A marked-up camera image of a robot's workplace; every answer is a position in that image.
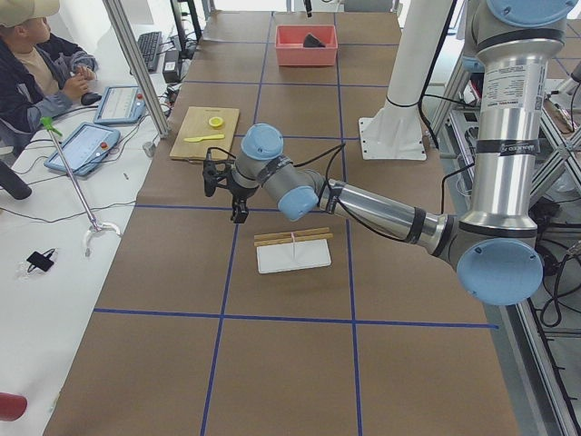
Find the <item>light blue joint cap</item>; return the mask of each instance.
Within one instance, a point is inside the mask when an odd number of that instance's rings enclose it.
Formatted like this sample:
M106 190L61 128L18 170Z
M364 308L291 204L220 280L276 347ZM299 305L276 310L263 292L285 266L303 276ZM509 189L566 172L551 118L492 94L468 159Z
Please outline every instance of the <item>light blue joint cap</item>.
M543 264L535 250L516 239L489 239L462 254L457 267L464 289L496 306L517 304L535 293Z
M484 73L484 65L476 57L462 56L462 66L470 73Z
M298 186L288 191L279 201L279 210L291 221L297 221L309 213L319 202L310 186Z
M242 151L257 161L269 161L282 154L282 134L270 124L255 124L242 138Z
M539 27L565 18L577 0L487 0L487 4L490 12L503 23Z

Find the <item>dark jacket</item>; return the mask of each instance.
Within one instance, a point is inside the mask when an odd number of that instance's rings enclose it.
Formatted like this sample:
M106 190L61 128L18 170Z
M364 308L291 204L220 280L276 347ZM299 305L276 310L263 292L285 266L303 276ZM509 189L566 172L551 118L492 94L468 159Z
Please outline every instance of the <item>dark jacket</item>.
M77 65L92 70L97 67L94 57L81 47L52 34L36 48L61 90ZM0 139L14 147L14 154L19 155L28 145L40 127L41 117L62 114L72 104L62 91L44 95L34 76L0 38Z

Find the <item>yellow knife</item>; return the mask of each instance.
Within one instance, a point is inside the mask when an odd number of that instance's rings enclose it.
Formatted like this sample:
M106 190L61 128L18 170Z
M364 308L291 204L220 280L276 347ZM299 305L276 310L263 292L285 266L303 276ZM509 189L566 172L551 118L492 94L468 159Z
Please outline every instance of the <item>yellow knife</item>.
M207 139L224 139L224 134L210 134L208 136L194 136L193 138L183 138L186 143L198 143Z

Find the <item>table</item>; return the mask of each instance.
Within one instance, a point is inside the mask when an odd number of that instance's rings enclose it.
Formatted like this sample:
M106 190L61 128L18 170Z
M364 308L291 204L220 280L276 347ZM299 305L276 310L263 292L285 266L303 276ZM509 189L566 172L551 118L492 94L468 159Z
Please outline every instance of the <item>table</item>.
M333 174L438 209L433 151L360 158L357 120L383 105L396 16L314 14L337 26L338 64L279 68L275 26L303 22L211 16L45 435L518 433L498 326L444 263L339 217L288 223L264 192L233 225L228 195L205 198L201 168L169 159L190 105L238 107L235 153L258 122L295 162L346 141ZM321 226L330 268L258 274L254 234Z
M146 25L134 28L137 35L149 30L151 26ZM113 30L105 34L94 55L100 66L98 80L92 84L95 92L102 93L107 85L134 84ZM165 89L161 68L160 63L160 73L152 74L158 94ZM93 117L94 109L78 111L58 119L55 125L66 137L78 124L91 122ZM151 163L142 144L157 135L150 117L143 120L134 135L133 129L134 126L119 128L123 154L118 160L104 163L78 179L92 207L126 204L95 212L101 221L116 223L122 230ZM125 136L131 137L123 142ZM44 138L48 138L46 132L34 137ZM42 156L53 151L48 142L35 142L25 149L13 169L24 172L32 167L21 177L31 184L33 193L28 199L17 201L0 192L3 208L49 221L84 211L65 176L38 183L59 175L43 166ZM110 154L109 159L117 157ZM82 241L88 228L84 213L52 224L0 213L0 391L23 394L29 401L25 415L18 421L0 422L0 434L41 434L51 416L120 242L112 232L99 234L91 240L91 257L85 258ZM57 258L49 273L28 279L20 276L19 265L33 251L42 253L51 248L57 248Z

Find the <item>red object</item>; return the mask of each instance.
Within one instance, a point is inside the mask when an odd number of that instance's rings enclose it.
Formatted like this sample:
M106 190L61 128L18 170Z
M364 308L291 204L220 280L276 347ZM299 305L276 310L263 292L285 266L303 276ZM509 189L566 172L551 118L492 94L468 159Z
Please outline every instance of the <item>red object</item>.
M0 392L0 421L16 421L25 412L27 404L22 395Z
M312 34L324 47L303 47ZM276 28L276 57L279 66L330 66L337 58L337 33L334 25L279 25Z

